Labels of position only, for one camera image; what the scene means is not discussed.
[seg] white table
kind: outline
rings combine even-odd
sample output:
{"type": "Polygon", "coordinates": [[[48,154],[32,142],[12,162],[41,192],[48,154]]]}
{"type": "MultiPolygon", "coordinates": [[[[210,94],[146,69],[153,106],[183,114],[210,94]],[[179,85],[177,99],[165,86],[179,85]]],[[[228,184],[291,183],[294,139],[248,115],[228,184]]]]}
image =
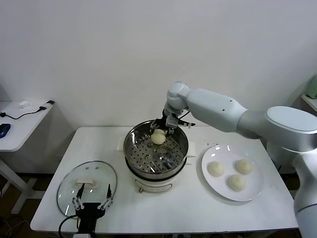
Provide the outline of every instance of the white table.
{"type": "MultiPolygon", "coordinates": [[[[33,103],[29,107],[18,108],[18,102],[0,102],[0,112],[5,112],[14,118],[17,118],[22,114],[37,111],[44,103],[45,102],[33,103]]],[[[0,138],[0,152],[14,152],[20,149],[51,108],[52,106],[38,113],[21,117],[18,120],[14,120],[9,117],[0,118],[0,124],[11,124],[11,128],[7,135],[0,138]]],[[[13,184],[22,192],[12,209],[12,214],[18,214],[20,212],[26,199],[41,199],[43,197],[44,191],[34,191],[32,189],[36,179],[32,178],[28,181],[28,183],[24,182],[2,160],[0,160],[0,174],[8,180],[2,189],[2,194],[5,193],[10,184],[13,184]]]]}
{"type": "MultiPolygon", "coordinates": [[[[180,182],[166,193],[139,193],[126,166],[123,153],[116,151],[119,139],[130,127],[82,127],[73,137],[31,222],[35,231],[57,232],[65,218],[56,205],[56,191],[64,176],[75,166],[93,160],[110,163],[118,175],[114,204],[97,221],[99,234],[183,234],[263,231],[296,228],[293,198],[259,140],[248,140],[212,127],[185,129],[201,153],[214,143],[234,144],[247,151],[264,174],[264,188],[250,202],[234,202],[214,192],[198,174],[200,156],[189,158],[180,182]]],[[[63,232],[74,233],[76,220],[63,232]]]]}
{"type": "Polygon", "coordinates": [[[317,112],[317,99],[312,99],[307,95],[303,94],[302,99],[315,111],[317,112]]]}

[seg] white plate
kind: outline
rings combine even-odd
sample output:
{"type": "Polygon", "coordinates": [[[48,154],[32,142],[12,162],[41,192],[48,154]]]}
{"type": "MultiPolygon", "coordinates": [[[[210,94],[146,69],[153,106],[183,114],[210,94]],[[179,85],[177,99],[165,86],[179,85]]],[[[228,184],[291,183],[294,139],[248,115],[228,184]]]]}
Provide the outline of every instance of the white plate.
{"type": "Polygon", "coordinates": [[[203,175],[208,184],[220,195],[234,201],[250,201],[262,191],[263,174],[259,166],[249,157],[248,153],[241,152],[231,145],[217,145],[206,151],[202,158],[203,175]],[[247,159],[253,163],[253,171],[249,175],[239,173],[235,168],[238,160],[247,159]],[[213,161],[219,161],[224,167],[224,174],[214,177],[208,172],[208,165],[213,161]],[[232,190],[227,183],[231,175],[241,175],[246,181],[246,188],[237,192],[232,190]]]}

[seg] white dough ball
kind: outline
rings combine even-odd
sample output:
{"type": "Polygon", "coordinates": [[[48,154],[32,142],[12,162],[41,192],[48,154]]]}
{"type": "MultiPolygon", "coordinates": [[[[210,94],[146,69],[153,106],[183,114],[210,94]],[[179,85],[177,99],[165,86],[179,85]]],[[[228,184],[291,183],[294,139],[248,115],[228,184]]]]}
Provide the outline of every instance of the white dough ball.
{"type": "Polygon", "coordinates": [[[208,165],[208,171],[212,176],[219,177],[224,173],[223,165],[218,161],[213,161],[208,165]]]}
{"type": "Polygon", "coordinates": [[[236,163],[236,168],[238,172],[248,175],[253,171],[253,164],[248,160],[242,159],[236,163]]]}
{"type": "Polygon", "coordinates": [[[162,145],[165,142],[165,134],[162,133],[153,133],[151,135],[151,141],[156,145],[162,145]]]}
{"type": "Polygon", "coordinates": [[[238,192],[244,190],[246,187],[246,181],[241,175],[231,175],[228,178],[228,184],[230,188],[238,192]]]}

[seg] glass lid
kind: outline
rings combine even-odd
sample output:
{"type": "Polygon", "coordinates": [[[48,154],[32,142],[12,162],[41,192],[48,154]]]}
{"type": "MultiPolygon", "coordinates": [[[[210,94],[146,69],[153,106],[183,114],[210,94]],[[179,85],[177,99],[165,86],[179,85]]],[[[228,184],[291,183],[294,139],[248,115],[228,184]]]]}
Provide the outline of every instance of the glass lid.
{"type": "Polygon", "coordinates": [[[81,201],[102,203],[110,186],[112,197],[117,188],[117,174],[114,168],[103,161],[91,161],[75,167],[60,183],[57,194],[57,206],[65,216],[75,215],[72,198],[84,186],[81,201]]]}

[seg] floor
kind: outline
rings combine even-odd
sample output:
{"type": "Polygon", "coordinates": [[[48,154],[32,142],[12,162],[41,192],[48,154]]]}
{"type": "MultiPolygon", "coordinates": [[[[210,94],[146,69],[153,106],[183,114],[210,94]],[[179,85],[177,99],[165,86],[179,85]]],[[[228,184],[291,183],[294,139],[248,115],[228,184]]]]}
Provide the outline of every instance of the floor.
{"type": "MultiPolygon", "coordinates": [[[[22,178],[27,181],[30,177],[22,176],[22,178]]],[[[299,182],[296,176],[286,176],[282,177],[285,184],[289,188],[289,190],[298,189],[299,182]]],[[[40,177],[35,184],[35,190],[46,190],[49,183],[51,181],[51,177],[40,177]]],[[[0,176],[0,185],[3,187],[6,183],[6,180],[0,176]]],[[[30,229],[29,225],[32,221],[32,218],[36,212],[37,207],[40,204],[39,200],[27,200],[23,209],[21,210],[19,216],[13,216],[11,214],[11,210],[18,199],[20,192],[14,187],[10,186],[9,189],[4,193],[2,198],[0,199],[0,238],[50,238],[56,237],[54,234],[46,234],[34,232],[30,229]],[[11,231],[11,236],[7,236],[8,225],[6,223],[2,223],[1,221],[7,220],[11,227],[14,227],[18,223],[23,220],[26,222],[18,225],[13,228],[11,231]]],[[[245,234],[195,234],[192,235],[192,238],[246,238],[250,235],[250,233],[245,234]]],[[[172,238],[172,235],[101,235],[97,236],[98,238],[172,238]]],[[[273,233],[271,236],[267,238],[301,238],[301,235],[298,230],[286,230],[286,231],[277,231],[273,233]]]]}

